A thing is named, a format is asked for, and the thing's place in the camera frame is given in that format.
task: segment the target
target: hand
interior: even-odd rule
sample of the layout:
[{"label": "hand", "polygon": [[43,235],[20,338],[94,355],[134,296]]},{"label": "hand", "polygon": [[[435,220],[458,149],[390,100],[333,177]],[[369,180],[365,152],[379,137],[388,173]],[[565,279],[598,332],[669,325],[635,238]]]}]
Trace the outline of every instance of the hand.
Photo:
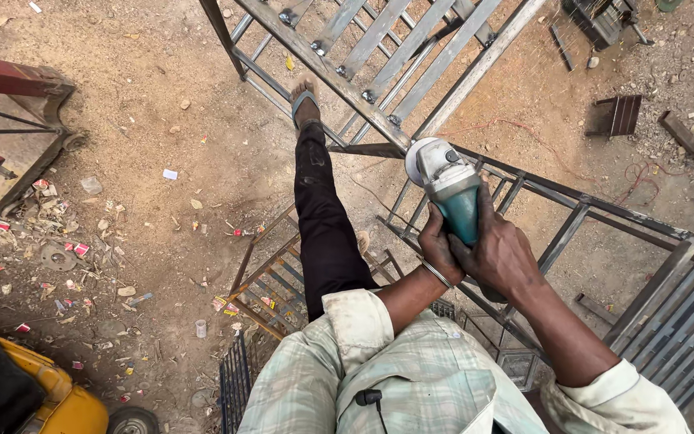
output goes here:
[{"label": "hand", "polygon": [[465,272],[459,267],[449,248],[446,232],[441,230],[443,215],[433,203],[427,204],[429,217],[422,232],[419,232],[419,247],[425,260],[430,263],[449,283],[457,285],[465,277]]},{"label": "hand", "polygon": [[493,287],[511,303],[522,293],[547,285],[524,231],[494,211],[485,176],[478,187],[478,232],[472,250],[449,234],[452,253],[477,282]]}]

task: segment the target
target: leg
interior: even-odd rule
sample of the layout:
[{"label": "leg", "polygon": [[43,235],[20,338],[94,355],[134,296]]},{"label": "leg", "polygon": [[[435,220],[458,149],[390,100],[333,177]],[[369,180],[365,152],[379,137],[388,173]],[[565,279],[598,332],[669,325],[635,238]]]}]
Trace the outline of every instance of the leg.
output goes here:
[{"label": "leg", "polygon": [[298,115],[313,110],[317,110],[314,104],[305,100],[297,112],[302,130],[296,143],[294,177],[309,321],[323,315],[321,297],[325,294],[380,287],[361,258],[355,231],[336,195],[323,125],[319,120],[300,120]]}]

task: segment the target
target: sandy floor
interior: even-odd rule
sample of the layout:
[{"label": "sandy floor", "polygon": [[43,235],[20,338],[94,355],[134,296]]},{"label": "sandy floor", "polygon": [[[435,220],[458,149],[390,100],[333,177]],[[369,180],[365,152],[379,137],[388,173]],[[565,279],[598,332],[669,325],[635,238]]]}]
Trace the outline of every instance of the sandy floor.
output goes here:
[{"label": "sandy floor", "polygon": [[[81,279],[80,272],[44,270],[36,260],[23,258],[24,245],[13,251],[10,242],[0,240],[0,261],[7,265],[5,273],[0,273],[0,285],[12,284],[9,295],[0,291],[0,334],[11,333],[1,329],[7,324],[55,315],[52,297],[39,300],[41,290],[34,282],[54,283],[55,295],[61,299],[81,300],[89,294],[95,302],[90,316],[78,311],[72,323],[36,322],[30,334],[18,338],[63,368],[70,370],[72,360],[83,361],[83,370],[72,371],[75,380],[109,407],[120,405],[121,394],[131,393],[131,404],[154,409],[172,432],[202,432],[210,423],[204,409],[190,404],[190,397],[198,389],[214,387],[217,357],[234,333],[231,324],[241,321],[244,328],[251,324],[215,312],[211,305],[214,295],[228,293],[247,245],[247,239],[225,234],[230,230],[225,220],[253,230],[292,203],[292,124],[264,96],[239,81],[198,2],[41,0],[38,4],[41,14],[26,2],[0,2],[0,18],[13,17],[0,27],[0,59],[49,65],[74,80],[77,91],[61,117],[69,128],[88,136],[83,149],[62,153],[53,165],[57,172],[46,172],[45,178],[55,183],[60,196],[77,212],[80,228],[73,238],[90,244],[93,234],[100,235],[96,225],[103,218],[112,222],[111,230],[118,231],[106,241],[111,243],[113,238],[127,260],[123,268],[106,268],[105,273],[135,285],[139,294],[155,295],[142,302],[137,312],[129,312],[113,296],[119,285],[93,283],[86,293],[72,293],[63,282]],[[274,0],[271,4],[279,7]],[[492,26],[498,27],[517,4],[516,0],[503,2],[490,19]],[[241,18],[241,9],[228,1],[221,5],[233,12],[227,19],[231,28]],[[301,24],[310,36],[317,34],[336,5],[318,0],[315,7],[318,12],[307,15]],[[410,8],[415,18],[418,12]],[[543,24],[536,21],[541,15],[546,17]],[[590,43],[559,5],[549,2],[449,118],[440,135],[694,231],[694,162],[680,154],[678,145],[656,123],[663,111],[672,110],[688,126],[694,125],[694,117],[688,117],[694,113],[694,1],[688,0],[673,14],[646,10],[640,16],[642,28],[658,44],[636,45],[635,35],[628,31],[622,44],[596,53],[599,66],[587,70]],[[571,47],[577,64],[571,73],[547,31],[548,23],[559,25]],[[402,25],[395,29],[402,37],[408,33]],[[250,53],[263,35],[258,25],[252,25],[240,47]],[[346,45],[341,44],[354,43],[359,35],[359,29],[351,25],[332,56],[346,54]],[[477,47],[471,41],[463,51],[466,62]],[[273,42],[259,63],[290,86],[303,69],[296,60],[294,70],[288,71],[286,55]],[[381,54],[375,52],[366,69],[376,70],[382,62]],[[459,59],[449,67],[403,124],[406,132],[416,130],[466,67]],[[366,74],[355,78],[356,83],[361,80],[366,80]],[[650,94],[641,106],[634,136],[611,141],[583,136],[585,129],[598,122],[590,110],[594,100],[628,94]],[[187,109],[180,106],[183,100],[190,102]],[[328,91],[323,93],[322,106],[324,119],[334,129],[352,114]],[[495,118],[523,123],[543,143],[529,130],[504,122],[465,130]],[[370,133],[364,142],[378,140]],[[389,205],[406,180],[402,162],[344,154],[333,154],[333,162],[337,190],[353,226],[371,232],[370,250],[381,254],[390,248],[406,271],[415,267],[411,250],[376,220],[377,214],[386,214],[381,204],[352,181],[371,188]],[[647,163],[653,164],[648,171],[651,182],[641,183],[626,197],[634,183],[633,168],[638,171]],[[665,170],[652,173],[654,163]],[[178,179],[163,178],[165,168],[178,172]],[[82,203],[89,195],[80,179],[91,175],[100,180],[103,192],[100,201]],[[413,189],[400,214],[410,215],[421,195]],[[191,199],[200,201],[203,208],[195,209]],[[104,211],[106,201],[123,205],[122,217]],[[567,213],[524,192],[506,217],[524,228],[539,257]],[[193,221],[207,225],[207,233],[192,231]],[[249,269],[276,250],[275,243],[279,246],[284,236],[270,239]],[[573,297],[585,292],[596,301],[614,304],[613,310],[620,313],[667,256],[645,242],[587,222],[548,278],[573,310],[603,335],[608,330],[604,322],[574,306]],[[207,288],[198,291],[190,279],[206,281]],[[451,298],[462,302],[461,294]],[[475,309],[468,303],[462,307]],[[208,322],[205,340],[194,336],[194,321],[200,318]],[[109,340],[99,327],[111,319],[140,330],[140,335],[122,336],[111,350],[82,345]],[[55,342],[45,341],[48,336]],[[157,340],[164,360],[141,360],[153,354]],[[114,361],[125,357],[136,360],[132,375],[125,374],[124,363]],[[144,381],[149,389],[139,395],[136,390]]]}]

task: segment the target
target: flip-flop sandal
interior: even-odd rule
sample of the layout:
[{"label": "flip-flop sandal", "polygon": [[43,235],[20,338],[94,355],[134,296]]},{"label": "flip-flop sandal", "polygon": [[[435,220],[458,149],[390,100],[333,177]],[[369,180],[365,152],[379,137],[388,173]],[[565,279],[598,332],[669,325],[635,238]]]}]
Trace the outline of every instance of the flip-flop sandal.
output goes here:
[{"label": "flip-flop sandal", "polygon": [[318,104],[317,100],[314,98],[314,94],[312,92],[310,92],[309,90],[305,90],[304,92],[299,94],[299,96],[296,98],[296,101],[294,101],[294,104],[292,105],[292,108],[291,108],[291,118],[294,121],[294,128],[296,129],[296,131],[299,130],[299,127],[296,124],[296,111],[298,110],[298,107],[300,105],[302,105],[302,101],[304,101],[304,98],[309,98],[310,100],[312,100],[312,102],[314,103],[314,106],[316,106],[318,108],[318,110],[320,110],[320,105]]}]

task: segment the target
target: wheel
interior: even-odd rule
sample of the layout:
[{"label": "wheel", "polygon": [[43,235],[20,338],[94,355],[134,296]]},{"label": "wheel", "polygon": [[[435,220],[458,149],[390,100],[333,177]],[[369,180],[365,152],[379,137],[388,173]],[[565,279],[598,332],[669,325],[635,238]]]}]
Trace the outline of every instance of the wheel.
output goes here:
[{"label": "wheel", "polygon": [[126,407],[110,416],[106,434],[159,434],[159,424],[151,411]]}]

